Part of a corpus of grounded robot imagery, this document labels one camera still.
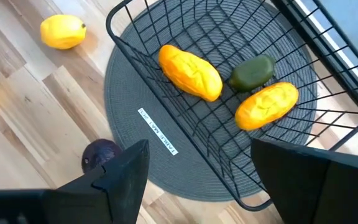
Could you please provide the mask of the orange-yellow mango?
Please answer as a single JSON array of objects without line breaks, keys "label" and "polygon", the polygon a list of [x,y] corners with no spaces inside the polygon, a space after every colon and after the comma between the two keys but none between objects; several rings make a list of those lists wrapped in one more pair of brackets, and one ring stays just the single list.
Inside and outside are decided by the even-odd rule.
[{"label": "orange-yellow mango", "polygon": [[275,83],[242,102],[236,110],[234,121],[246,131],[259,129],[287,114],[298,97],[299,91],[292,83]]},{"label": "orange-yellow mango", "polygon": [[219,98],[223,82],[209,62],[169,44],[160,48],[158,61],[163,73],[179,89],[210,102]]}]

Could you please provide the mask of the dark purple round fruit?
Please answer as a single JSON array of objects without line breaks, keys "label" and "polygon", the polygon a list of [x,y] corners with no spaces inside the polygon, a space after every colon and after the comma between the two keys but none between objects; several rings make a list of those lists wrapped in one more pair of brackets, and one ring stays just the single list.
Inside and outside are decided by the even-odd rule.
[{"label": "dark purple round fruit", "polygon": [[119,156],[122,152],[123,150],[115,142],[108,139],[97,139],[91,142],[82,153],[81,168],[83,173],[87,173]]}]

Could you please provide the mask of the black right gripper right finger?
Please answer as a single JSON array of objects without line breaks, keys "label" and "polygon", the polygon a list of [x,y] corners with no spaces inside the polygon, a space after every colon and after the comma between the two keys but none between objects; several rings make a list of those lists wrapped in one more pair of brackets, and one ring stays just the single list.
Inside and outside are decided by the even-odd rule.
[{"label": "black right gripper right finger", "polygon": [[358,224],[358,156],[263,139],[250,154],[286,224]]}]

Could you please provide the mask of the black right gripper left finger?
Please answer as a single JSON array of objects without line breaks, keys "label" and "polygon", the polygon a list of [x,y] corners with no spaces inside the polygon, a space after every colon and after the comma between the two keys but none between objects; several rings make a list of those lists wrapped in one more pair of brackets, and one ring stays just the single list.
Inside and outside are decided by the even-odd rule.
[{"label": "black right gripper left finger", "polygon": [[57,189],[0,190],[0,224],[135,224],[149,160],[143,139]]}]

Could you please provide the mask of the grey round woven table mat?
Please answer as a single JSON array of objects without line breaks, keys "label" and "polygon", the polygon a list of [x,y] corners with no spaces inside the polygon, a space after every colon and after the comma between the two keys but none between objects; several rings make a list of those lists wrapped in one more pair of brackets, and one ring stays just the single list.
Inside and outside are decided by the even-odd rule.
[{"label": "grey round woven table mat", "polygon": [[[115,42],[105,76],[106,114],[119,144],[150,143],[149,179],[171,194],[223,202],[263,187],[250,158],[253,138],[305,144],[316,113],[316,72],[303,41],[264,0],[122,0],[108,14]],[[158,64],[172,44],[211,63],[223,80],[216,101],[175,87]],[[254,131],[234,114],[247,98],[229,84],[232,69],[267,54],[276,61],[270,84],[290,82],[299,108]]]}]

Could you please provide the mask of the dark green avocado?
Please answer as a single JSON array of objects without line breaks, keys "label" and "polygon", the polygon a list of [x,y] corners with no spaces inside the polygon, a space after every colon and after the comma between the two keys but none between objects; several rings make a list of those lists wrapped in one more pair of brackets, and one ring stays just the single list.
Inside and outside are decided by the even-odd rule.
[{"label": "dark green avocado", "polygon": [[229,84],[239,92],[248,92],[267,83],[273,76],[275,59],[260,54],[236,66]]}]

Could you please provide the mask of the yellow lemon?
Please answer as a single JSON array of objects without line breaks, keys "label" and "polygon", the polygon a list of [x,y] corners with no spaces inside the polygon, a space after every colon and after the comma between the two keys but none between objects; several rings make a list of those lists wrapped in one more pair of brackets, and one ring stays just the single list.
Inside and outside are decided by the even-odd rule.
[{"label": "yellow lemon", "polygon": [[73,48],[85,39],[87,26],[78,17],[69,14],[56,14],[40,24],[40,36],[47,46],[66,50]]}]

